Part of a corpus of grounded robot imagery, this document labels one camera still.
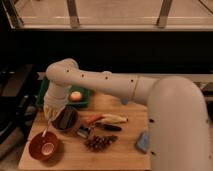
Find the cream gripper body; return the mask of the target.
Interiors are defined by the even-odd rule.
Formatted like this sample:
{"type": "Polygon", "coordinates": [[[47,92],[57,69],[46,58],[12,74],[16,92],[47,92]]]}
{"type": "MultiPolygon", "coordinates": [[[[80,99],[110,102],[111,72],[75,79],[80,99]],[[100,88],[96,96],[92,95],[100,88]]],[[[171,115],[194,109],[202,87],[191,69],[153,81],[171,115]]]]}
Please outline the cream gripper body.
{"type": "Polygon", "coordinates": [[[43,106],[44,116],[47,120],[54,121],[60,114],[61,110],[48,105],[43,106]]]}

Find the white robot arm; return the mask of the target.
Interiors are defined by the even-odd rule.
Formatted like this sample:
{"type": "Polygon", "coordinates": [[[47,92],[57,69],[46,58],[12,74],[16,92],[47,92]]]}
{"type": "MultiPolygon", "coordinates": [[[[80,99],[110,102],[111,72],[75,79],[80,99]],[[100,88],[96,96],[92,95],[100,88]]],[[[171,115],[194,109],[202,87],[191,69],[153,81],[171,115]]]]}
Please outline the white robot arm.
{"type": "Polygon", "coordinates": [[[149,126],[152,171],[213,171],[207,105],[191,80],[83,71],[71,58],[49,65],[45,75],[49,79],[46,114],[56,115],[65,107],[72,85],[145,105],[153,120],[149,126]]]}

